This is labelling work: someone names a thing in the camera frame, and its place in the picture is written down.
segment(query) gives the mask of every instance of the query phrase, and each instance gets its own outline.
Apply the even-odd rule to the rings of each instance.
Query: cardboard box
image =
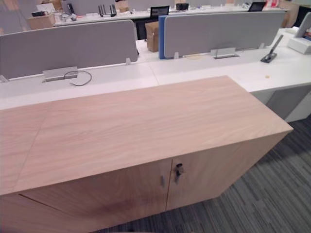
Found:
[[[120,12],[127,12],[129,11],[128,2],[127,1],[118,1],[115,3],[115,6],[117,9],[120,10]]]
[[[47,16],[31,17],[27,19],[27,22],[32,30],[52,28],[55,23],[54,13],[48,14]]]
[[[159,22],[146,23],[147,48],[151,52],[159,51]]]
[[[60,2],[60,0],[43,0],[41,2],[41,4],[46,4],[46,3],[53,3],[53,6],[55,8],[55,10],[62,10],[62,3]]]

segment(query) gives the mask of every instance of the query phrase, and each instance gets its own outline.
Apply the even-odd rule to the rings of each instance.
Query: gray fabric divider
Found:
[[[130,10],[146,11],[153,6],[175,6],[174,0],[128,0]]]
[[[165,19],[166,58],[235,47],[254,49],[272,44],[285,12],[231,12],[168,16]]]
[[[65,12],[69,13],[67,4],[71,3],[75,14],[83,16],[87,13],[98,13],[100,4],[104,4],[106,13],[110,14],[109,5],[115,4],[115,0],[65,0],[61,3]]]
[[[120,20],[0,36],[0,71],[7,79],[43,70],[137,61],[134,23]]]

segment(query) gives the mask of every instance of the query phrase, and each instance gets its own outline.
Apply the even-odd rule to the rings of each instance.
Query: striped carpet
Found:
[[[311,116],[220,197],[99,233],[311,233]]]

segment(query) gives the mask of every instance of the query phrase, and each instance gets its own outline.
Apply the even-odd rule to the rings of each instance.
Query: door handle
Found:
[[[161,176],[161,186],[165,188],[165,177]]]
[[[175,176],[175,182],[178,183],[179,177],[184,173],[183,164],[177,164],[175,168],[176,176]]]

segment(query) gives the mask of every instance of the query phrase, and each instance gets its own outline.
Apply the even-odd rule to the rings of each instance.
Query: white desk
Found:
[[[247,9],[242,8],[241,6],[219,6],[219,7],[211,7],[206,9],[194,9],[188,10],[184,12],[171,12],[170,15],[193,15],[193,14],[206,14],[206,13],[220,13],[220,12],[243,12],[247,11]],[[281,8],[270,8],[265,7],[264,11],[286,11],[286,9]],[[115,17],[100,17],[97,16],[83,16],[77,18],[77,21],[67,21],[67,22],[57,22],[54,24],[55,27],[80,24],[80,23],[94,23],[101,21],[114,21],[114,20],[122,20],[122,19],[140,19],[140,18],[149,18],[150,12],[148,11],[137,11],[131,14],[130,12],[118,13]]]
[[[195,60],[185,57],[160,60],[157,53],[147,51],[143,41],[138,41],[137,45],[160,85],[222,75],[230,76],[248,92],[311,83],[311,55],[302,55],[288,48],[286,45],[293,35],[285,33],[285,29],[280,29],[276,39],[281,34],[284,34],[284,37],[275,51],[277,57],[270,64],[260,61],[269,53],[270,47],[239,51],[239,57],[218,60],[209,54],[200,55]]]
[[[275,51],[277,58],[270,64],[260,62],[270,48],[240,51],[240,57],[219,60],[214,60],[209,54],[203,54],[196,60],[160,60],[157,52],[147,50],[143,40],[137,41],[140,55],[136,63],[129,66],[85,68],[83,70],[88,70],[93,75],[92,82],[86,86],[74,87],[69,84],[85,82],[88,78],[85,74],[79,74],[77,80],[49,83],[42,83],[42,75],[0,83],[0,109],[221,75],[230,76],[264,102],[275,90],[311,84],[311,55],[302,55],[286,47],[293,35],[285,33],[284,29],[280,29],[279,34],[281,33],[285,36]],[[304,106],[311,106],[311,95],[308,98],[310,100],[303,101]],[[299,119],[299,113],[289,119]]]

